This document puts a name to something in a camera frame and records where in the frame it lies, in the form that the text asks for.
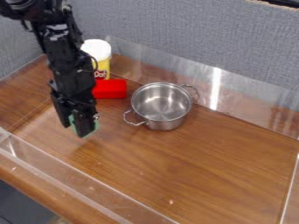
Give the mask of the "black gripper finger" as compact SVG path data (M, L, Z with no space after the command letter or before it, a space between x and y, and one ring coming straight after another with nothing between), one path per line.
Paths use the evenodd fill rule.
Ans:
M69 116L71 116L71 106L68 100L61 96L57 96L55 93L51 93L52 104L60 118L60 123L64 128L71 126Z
M79 137L84 138L99 128L99 113L95 108L73 109L71 125Z

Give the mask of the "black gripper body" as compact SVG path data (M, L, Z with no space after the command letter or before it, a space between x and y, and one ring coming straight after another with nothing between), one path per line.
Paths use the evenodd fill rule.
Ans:
M51 92L68 100L69 112L73 109L96 108L91 93L96 81L92 57L83 51L48 52L49 69L53 80Z

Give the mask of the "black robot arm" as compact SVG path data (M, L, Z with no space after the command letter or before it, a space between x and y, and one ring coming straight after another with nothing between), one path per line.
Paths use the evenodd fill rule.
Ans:
M80 50L83 38L71 4L67 0L0 0L0 16L19 20L33 33L53 73L48 85L60 123L87 137L99 125L95 58Z

